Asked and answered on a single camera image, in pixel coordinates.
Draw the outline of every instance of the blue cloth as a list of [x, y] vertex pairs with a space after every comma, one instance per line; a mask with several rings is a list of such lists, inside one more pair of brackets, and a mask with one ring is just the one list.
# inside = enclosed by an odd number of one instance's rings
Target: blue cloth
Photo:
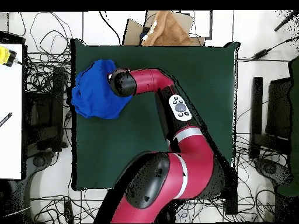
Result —
[[107, 74], [115, 69], [112, 60], [97, 60], [86, 71], [78, 74], [71, 100], [78, 114], [85, 118], [100, 117], [108, 120], [119, 117], [132, 96], [118, 97], [111, 90]]

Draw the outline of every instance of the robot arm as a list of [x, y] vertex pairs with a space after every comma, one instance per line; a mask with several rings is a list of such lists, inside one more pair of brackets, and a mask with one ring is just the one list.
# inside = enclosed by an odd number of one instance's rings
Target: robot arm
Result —
[[[109, 84], [119, 97], [155, 93], [161, 127], [170, 150], [149, 152], [132, 162], [136, 167], [133, 179], [127, 181], [126, 192], [110, 222], [151, 223], [171, 200], [206, 193], [206, 188], [215, 184], [211, 179], [213, 173], [223, 171], [219, 167], [215, 169], [213, 151], [173, 81], [158, 69], [117, 69], [109, 75]], [[219, 191], [223, 186], [224, 183], [218, 187]]]

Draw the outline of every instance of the green mat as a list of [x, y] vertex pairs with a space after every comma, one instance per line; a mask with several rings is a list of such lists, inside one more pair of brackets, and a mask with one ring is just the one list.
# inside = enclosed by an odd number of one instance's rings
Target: green mat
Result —
[[[72, 41], [77, 75], [95, 60], [117, 67], [161, 68], [180, 83], [229, 164], [233, 154], [235, 56], [239, 43], [222, 47], [85, 46]], [[113, 188], [127, 163], [142, 151], [169, 151], [163, 138], [154, 94], [134, 96], [116, 120], [76, 118], [73, 130], [72, 188]]]

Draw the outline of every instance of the black pen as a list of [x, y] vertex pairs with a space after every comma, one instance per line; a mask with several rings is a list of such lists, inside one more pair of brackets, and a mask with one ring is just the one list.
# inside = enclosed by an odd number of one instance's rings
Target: black pen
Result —
[[3, 120], [1, 120], [0, 127], [3, 126], [4, 123], [7, 122], [11, 116], [12, 116], [12, 113], [7, 114], [7, 116]]

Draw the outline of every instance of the white floor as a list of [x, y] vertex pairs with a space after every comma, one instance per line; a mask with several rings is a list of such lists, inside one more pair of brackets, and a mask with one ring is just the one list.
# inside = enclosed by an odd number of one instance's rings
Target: white floor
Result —
[[[69, 38], [83, 39], [87, 45], [118, 45], [118, 39], [111, 29], [100, 18], [98, 12], [56, 12], [56, 14], [70, 26], [71, 32], [68, 30], [67, 25], [65, 27], [66, 34]], [[28, 52], [38, 51], [32, 35], [36, 39], [38, 44], [42, 37], [53, 29], [57, 29], [59, 32], [63, 32], [63, 29], [59, 27], [59, 24], [53, 16], [50, 14], [37, 15], [34, 25], [34, 17], [36, 13], [22, 13], [26, 33], [26, 44], [28, 45]], [[144, 23], [144, 11], [127, 11], [127, 12], [107, 12], [107, 21], [118, 32], [122, 41], [123, 32], [126, 26], [128, 18], [134, 19], [136, 22]], [[274, 28], [284, 19], [284, 16], [279, 11], [272, 10], [214, 10], [213, 11], [213, 38], [206, 41], [206, 46], [224, 46], [228, 42], [238, 41], [241, 42], [241, 48], [239, 49], [239, 57], [251, 57], [258, 51], [264, 48], [270, 48], [276, 44], [294, 37], [297, 34], [294, 29], [294, 22], [290, 22], [283, 26], [279, 31], [275, 32]], [[7, 31], [7, 18], [0, 14], [0, 30]], [[24, 32], [22, 20], [19, 13], [10, 13], [9, 17], [9, 32], [22, 34]], [[53, 37], [57, 33], [52, 33], [42, 43], [42, 46], [46, 50], [50, 50]], [[52, 49], [53, 53], [58, 53], [65, 47], [65, 41], [60, 40], [55, 42]], [[269, 53], [264, 59], [267, 60], [291, 60], [298, 56], [298, 43], [282, 44]], [[280, 61], [255, 61], [255, 62], [239, 62], [238, 65], [238, 108], [237, 116], [250, 108], [251, 105], [251, 83], [253, 77], [261, 76], [264, 81], [264, 95], [263, 99], [267, 100], [267, 89], [271, 80], [289, 77], [287, 62]], [[265, 130], [266, 123], [266, 108], [267, 104], [264, 104], [263, 115], [263, 129]], [[244, 114], [238, 121], [237, 132], [248, 133], [249, 132], [249, 118], [250, 112]], [[31, 198], [52, 197], [53, 195], [67, 195], [68, 184], [71, 177], [71, 147], [64, 149], [60, 153], [58, 162], [49, 167], [48, 169], [39, 172], [35, 175], [30, 196]], [[239, 177], [247, 183], [252, 191], [252, 195], [255, 196], [257, 191], [268, 188], [272, 190], [272, 186], [268, 179], [263, 178], [255, 172], [252, 167], [245, 169], [239, 169]], [[69, 190], [70, 197], [78, 200], [80, 204], [81, 193]], [[86, 192], [86, 199], [91, 208], [100, 207], [100, 200], [104, 199], [106, 190], [88, 190]], [[249, 190], [244, 183], [240, 180], [238, 187], [238, 194], [241, 197], [248, 197]], [[269, 192], [264, 192], [259, 196], [259, 199], [264, 203], [273, 203], [273, 196]], [[49, 201], [33, 201], [32, 212], [35, 215], [42, 207], [49, 203]], [[252, 199], [240, 201], [239, 210], [248, 209]], [[58, 204], [60, 210], [63, 211], [63, 205]], [[82, 201], [82, 205], [87, 207], [86, 202]], [[74, 206], [74, 214], [79, 214], [80, 210]], [[214, 207], [208, 207], [207, 205], [198, 205], [194, 209], [190, 210], [190, 214], [193, 215], [196, 211], [198, 216], [194, 222], [222, 222], [222, 216]], [[253, 219], [253, 215], [244, 215], [246, 220]], [[39, 220], [48, 220], [48, 215], [44, 214]], [[93, 220], [90, 217], [82, 220], [82, 223], [91, 223]], [[181, 222], [190, 221], [189, 218], [182, 218]]]

